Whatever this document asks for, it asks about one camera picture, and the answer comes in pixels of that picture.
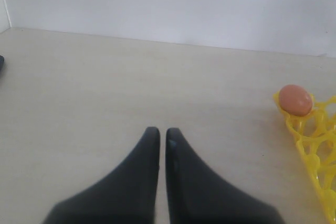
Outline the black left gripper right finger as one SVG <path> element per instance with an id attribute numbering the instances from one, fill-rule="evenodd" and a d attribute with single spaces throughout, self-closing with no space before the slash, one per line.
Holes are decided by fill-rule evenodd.
<path id="1" fill-rule="evenodd" d="M 181 130 L 166 132 L 166 191 L 171 223 L 283 223 L 273 206 L 215 173 Z"/>

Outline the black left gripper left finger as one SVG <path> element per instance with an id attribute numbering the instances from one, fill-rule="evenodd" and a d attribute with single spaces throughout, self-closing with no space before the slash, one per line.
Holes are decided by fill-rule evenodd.
<path id="1" fill-rule="evenodd" d="M 111 173 L 57 203 L 44 223 L 154 223 L 159 161 L 159 129 L 147 127 Z"/>

